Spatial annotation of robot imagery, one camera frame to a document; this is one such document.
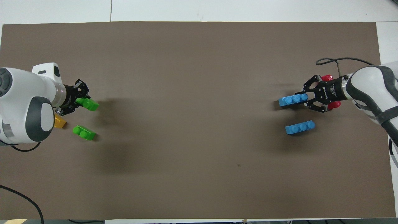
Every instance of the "green block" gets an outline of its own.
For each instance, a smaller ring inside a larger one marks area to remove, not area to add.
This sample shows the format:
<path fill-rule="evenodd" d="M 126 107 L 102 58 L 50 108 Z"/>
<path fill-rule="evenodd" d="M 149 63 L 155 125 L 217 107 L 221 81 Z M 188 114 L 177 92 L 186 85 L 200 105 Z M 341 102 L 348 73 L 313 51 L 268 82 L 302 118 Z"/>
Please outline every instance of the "green block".
<path fill-rule="evenodd" d="M 73 128 L 73 133 L 75 133 L 76 135 L 79 135 L 80 137 L 86 139 L 86 140 L 93 140 L 94 136 L 96 135 L 95 132 L 93 132 L 92 130 L 77 125 L 76 127 Z"/>
<path fill-rule="evenodd" d="M 82 105 L 84 108 L 90 111 L 95 111 L 99 106 L 97 102 L 87 98 L 77 98 L 76 103 Z"/>

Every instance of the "white floor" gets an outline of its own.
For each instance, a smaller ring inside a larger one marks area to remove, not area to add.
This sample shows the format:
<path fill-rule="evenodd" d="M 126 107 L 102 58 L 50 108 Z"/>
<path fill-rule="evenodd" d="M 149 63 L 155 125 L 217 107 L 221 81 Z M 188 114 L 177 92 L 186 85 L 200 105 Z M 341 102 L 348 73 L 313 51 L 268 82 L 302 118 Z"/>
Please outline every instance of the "white floor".
<path fill-rule="evenodd" d="M 377 22 L 381 63 L 398 61 L 398 5 L 391 0 L 0 0 L 0 35 L 3 24 L 110 21 Z M 391 169 L 398 198 L 398 169 L 393 163 Z M 397 199 L 395 205 L 398 214 Z M 216 221 L 242 219 L 108 220 L 106 224 Z"/>

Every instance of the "blue block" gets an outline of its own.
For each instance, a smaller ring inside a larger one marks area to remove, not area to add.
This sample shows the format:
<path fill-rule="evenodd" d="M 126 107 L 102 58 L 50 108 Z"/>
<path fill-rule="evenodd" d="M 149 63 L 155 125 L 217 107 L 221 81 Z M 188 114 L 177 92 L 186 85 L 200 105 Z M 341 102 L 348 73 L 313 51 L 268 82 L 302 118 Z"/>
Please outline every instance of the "blue block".
<path fill-rule="evenodd" d="M 306 100 L 308 100 L 308 95 L 306 93 L 303 93 L 303 94 L 296 94 L 293 96 L 285 96 L 280 98 L 278 101 L 279 101 L 279 106 L 286 106 L 290 104 L 301 103 Z"/>
<path fill-rule="evenodd" d="M 298 133 L 298 132 L 303 132 L 303 131 L 307 131 L 307 130 L 311 130 L 315 128 L 315 123 L 313 121 L 306 121 L 303 123 L 299 123 L 299 124 L 293 124 L 290 126 L 286 126 L 286 133 L 291 135 L 294 133 Z"/>

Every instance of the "brown mat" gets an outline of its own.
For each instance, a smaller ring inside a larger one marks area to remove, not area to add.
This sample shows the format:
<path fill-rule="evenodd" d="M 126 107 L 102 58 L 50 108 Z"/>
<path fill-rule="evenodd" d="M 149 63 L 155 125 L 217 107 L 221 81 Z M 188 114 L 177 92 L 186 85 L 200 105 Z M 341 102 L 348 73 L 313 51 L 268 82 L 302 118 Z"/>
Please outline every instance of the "brown mat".
<path fill-rule="evenodd" d="M 379 64 L 376 24 L 5 25 L 0 66 L 56 62 L 100 107 L 65 116 L 32 152 L 2 148 L 0 182 L 46 219 L 393 217 L 381 127 L 348 100 L 325 114 L 275 106 L 311 76 L 337 75 L 314 64 L 322 57 Z M 364 66 L 341 63 L 344 73 Z M 314 130 L 285 133 L 307 120 Z M 38 218 L 0 196 L 0 219 Z"/>

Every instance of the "toy building block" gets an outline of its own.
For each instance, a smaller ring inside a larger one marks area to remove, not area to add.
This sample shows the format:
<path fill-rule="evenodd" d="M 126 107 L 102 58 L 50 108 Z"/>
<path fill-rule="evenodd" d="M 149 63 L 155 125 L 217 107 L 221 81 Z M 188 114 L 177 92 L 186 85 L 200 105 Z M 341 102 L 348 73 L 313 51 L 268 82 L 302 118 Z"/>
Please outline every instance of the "toy building block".
<path fill-rule="evenodd" d="M 96 135 L 96 133 L 93 132 L 92 130 L 90 130 L 86 127 L 83 127 L 83 126 L 79 126 L 79 125 L 74 127 L 72 131 L 76 135 L 79 135 L 80 137 L 82 137 L 86 140 L 93 140 L 94 136 Z"/>
<path fill-rule="evenodd" d="M 307 131 L 307 130 L 311 130 L 315 128 L 315 123 L 313 121 L 306 121 L 303 123 L 299 123 L 299 124 L 293 124 L 290 126 L 286 126 L 286 133 L 291 135 L 294 133 L 298 133 L 298 132 L 303 132 L 303 131 Z"/>
<path fill-rule="evenodd" d="M 64 119 L 62 119 L 61 116 L 54 113 L 54 127 L 55 128 L 63 128 L 65 124 L 66 124 L 66 121 Z"/>
<path fill-rule="evenodd" d="M 88 98 L 77 98 L 76 103 L 82 105 L 84 108 L 90 111 L 95 111 L 99 106 L 97 102 Z"/>
<path fill-rule="evenodd" d="M 280 98 L 279 101 L 279 106 L 286 106 L 290 104 L 297 104 L 301 103 L 303 101 L 308 100 L 308 95 L 306 93 L 303 94 L 296 94 L 292 96 L 285 96 Z"/>

